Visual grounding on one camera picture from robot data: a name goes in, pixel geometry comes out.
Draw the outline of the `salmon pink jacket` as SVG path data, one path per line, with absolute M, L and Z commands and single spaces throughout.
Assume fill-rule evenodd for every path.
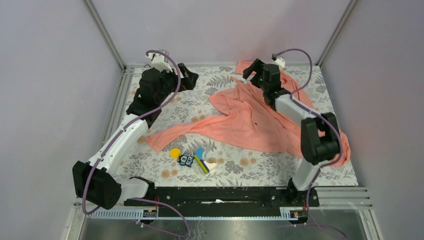
M 301 128 L 286 114 L 266 105 L 262 91 L 242 80 L 248 62 L 222 67 L 218 74 L 204 73 L 193 90 L 180 93 L 160 117 L 146 142 L 162 151 L 178 137 L 195 133 L 264 153 L 288 153 L 302 158 Z

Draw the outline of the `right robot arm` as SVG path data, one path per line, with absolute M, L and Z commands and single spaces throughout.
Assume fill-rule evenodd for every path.
M 294 92 L 282 87 L 281 68 L 284 60 L 264 63 L 256 59 L 243 70 L 242 77 L 262 90 L 265 103 L 273 110 L 289 117 L 300 127 L 300 167 L 288 184 L 285 198 L 293 206 L 301 205 L 309 196 L 322 167 L 338 161 L 343 155 L 343 142 L 336 116 L 318 113 L 298 101 Z

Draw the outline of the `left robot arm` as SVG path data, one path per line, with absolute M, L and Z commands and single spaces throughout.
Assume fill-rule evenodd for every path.
M 133 100 L 122 122 L 101 149 L 88 161 L 77 161 L 72 167 L 75 193 L 84 204 L 110 210 L 118 203 L 136 198 L 148 206 L 155 200 L 153 182 L 142 177 L 121 178 L 116 172 L 132 144 L 153 125 L 162 104 L 174 92 L 193 90 L 199 74 L 183 63 L 174 71 L 151 67 L 144 70 Z

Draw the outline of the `floral patterned mat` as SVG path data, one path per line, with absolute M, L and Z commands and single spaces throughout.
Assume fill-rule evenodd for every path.
M 163 108 L 152 127 L 131 144 L 118 166 L 118 177 L 143 177 L 161 187 L 285 186 L 301 163 L 288 153 L 246 150 L 197 133 L 178 137 L 161 152 L 147 144 L 147 137 L 159 131 L 219 115 L 209 97 L 233 88 L 241 79 L 234 66 L 192 67 L 191 70 L 199 74 L 195 89 L 179 93 Z M 174 148 L 188 154 L 203 148 L 205 159 L 216 166 L 209 174 L 197 163 L 192 167 L 181 166 L 170 157 Z

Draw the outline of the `blue triangular block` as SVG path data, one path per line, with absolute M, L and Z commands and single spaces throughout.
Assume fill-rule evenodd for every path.
M 204 153 L 205 153 L 205 150 L 202 147 L 201 148 L 198 148 L 198 149 L 196 149 L 194 151 L 194 155 L 197 156 L 197 158 L 199 160 L 203 160 L 204 159 Z

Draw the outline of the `yellow round disc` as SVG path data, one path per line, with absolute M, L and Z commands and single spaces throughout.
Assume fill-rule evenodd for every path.
M 173 159 L 178 159 L 181 155 L 181 150 L 178 148 L 173 148 L 170 150 L 169 155 Z

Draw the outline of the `black owl toy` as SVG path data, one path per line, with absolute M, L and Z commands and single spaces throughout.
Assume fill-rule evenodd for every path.
M 187 153 L 180 155 L 177 159 L 177 162 L 180 166 L 185 166 L 189 168 L 192 167 L 193 161 L 194 157 L 192 155 L 188 155 Z

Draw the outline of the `green purple flat block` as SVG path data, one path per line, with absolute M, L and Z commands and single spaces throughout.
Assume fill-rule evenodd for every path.
M 199 166 L 201 167 L 202 171 L 205 174 L 208 174 L 210 172 L 209 167 L 206 165 L 206 163 L 200 159 L 196 154 L 194 155 L 194 159 L 196 160 L 196 162 L 199 164 Z

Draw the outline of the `white arch block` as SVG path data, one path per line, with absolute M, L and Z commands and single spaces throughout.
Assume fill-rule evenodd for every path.
M 203 165 L 205 167 L 205 173 L 206 174 L 210 173 L 217 166 L 217 164 L 215 162 L 210 163 L 210 162 L 207 162 L 207 161 L 204 161 Z

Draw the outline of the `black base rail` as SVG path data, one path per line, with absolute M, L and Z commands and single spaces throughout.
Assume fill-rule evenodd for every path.
M 307 207 L 319 207 L 317 191 L 312 189 L 308 197 L 291 202 L 286 199 L 285 187 L 154 187 L 146 195 L 148 202 L 134 199 L 124 201 L 126 207 L 147 207 L 158 210 L 161 202 L 180 209 L 196 209 L 217 206 L 219 208 L 290 208 L 303 212 Z

